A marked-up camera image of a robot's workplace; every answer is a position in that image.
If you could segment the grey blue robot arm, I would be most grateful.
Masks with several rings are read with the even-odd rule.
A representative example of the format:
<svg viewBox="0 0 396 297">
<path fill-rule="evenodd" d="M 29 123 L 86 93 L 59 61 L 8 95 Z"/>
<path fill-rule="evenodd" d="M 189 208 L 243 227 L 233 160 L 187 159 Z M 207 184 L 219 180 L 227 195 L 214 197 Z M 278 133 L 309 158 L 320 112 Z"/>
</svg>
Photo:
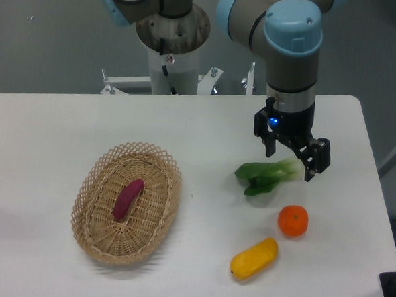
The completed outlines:
<svg viewBox="0 0 396 297">
<path fill-rule="evenodd" d="M 330 166 L 330 142 L 312 134 L 321 17 L 346 0 L 219 0 L 216 24 L 266 65 L 266 105 L 254 117 L 254 134 L 266 155 L 281 143 L 305 166 L 311 180 Z M 149 51 L 152 92 L 194 94 L 196 52 L 211 32 L 193 0 L 102 0 L 119 26 L 135 25 Z"/>
</svg>

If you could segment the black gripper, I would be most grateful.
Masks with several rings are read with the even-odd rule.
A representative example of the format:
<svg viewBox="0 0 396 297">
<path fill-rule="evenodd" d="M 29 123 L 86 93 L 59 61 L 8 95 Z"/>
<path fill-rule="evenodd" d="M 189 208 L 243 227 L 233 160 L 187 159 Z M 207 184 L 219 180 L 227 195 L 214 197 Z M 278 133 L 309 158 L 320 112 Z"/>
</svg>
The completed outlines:
<svg viewBox="0 0 396 297">
<path fill-rule="evenodd" d="M 330 141 L 315 139 L 311 132 L 315 104 L 298 112 L 282 112 L 274 107 L 275 102 L 269 97 L 266 106 L 255 113 L 254 135 L 261 139 L 266 157 L 274 155 L 276 141 L 290 148 L 304 164 L 304 180 L 309 182 L 330 166 Z"/>
</svg>

